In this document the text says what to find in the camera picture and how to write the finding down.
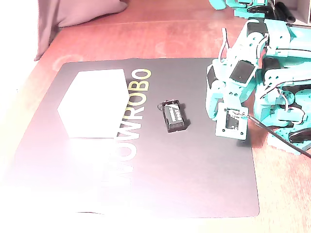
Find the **teal gripper with servo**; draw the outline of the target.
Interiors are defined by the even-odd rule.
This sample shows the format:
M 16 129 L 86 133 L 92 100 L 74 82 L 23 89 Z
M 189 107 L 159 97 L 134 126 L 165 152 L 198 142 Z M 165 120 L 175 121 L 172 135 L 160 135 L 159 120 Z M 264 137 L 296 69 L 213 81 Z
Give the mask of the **teal gripper with servo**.
M 207 67 L 206 112 L 210 119 L 217 115 L 220 99 L 227 105 L 245 102 L 255 88 L 258 58 L 254 49 L 237 47 L 228 50 L 226 58 L 216 58 Z

